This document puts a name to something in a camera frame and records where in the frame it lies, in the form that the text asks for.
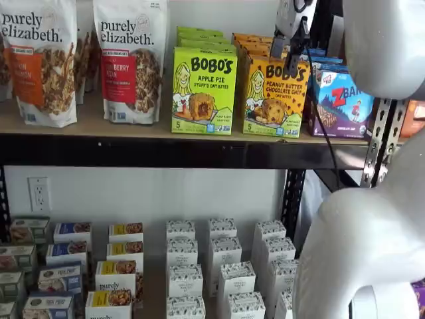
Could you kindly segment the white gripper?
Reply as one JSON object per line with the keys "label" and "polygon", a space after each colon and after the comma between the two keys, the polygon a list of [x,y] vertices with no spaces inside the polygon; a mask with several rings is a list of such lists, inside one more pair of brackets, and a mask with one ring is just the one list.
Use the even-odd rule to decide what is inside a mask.
{"label": "white gripper", "polygon": [[296,69],[304,48],[309,43],[309,31],[313,22],[317,0],[280,0],[276,15],[276,31],[270,47],[270,57],[281,58],[285,37],[292,37],[286,57],[286,68]]}

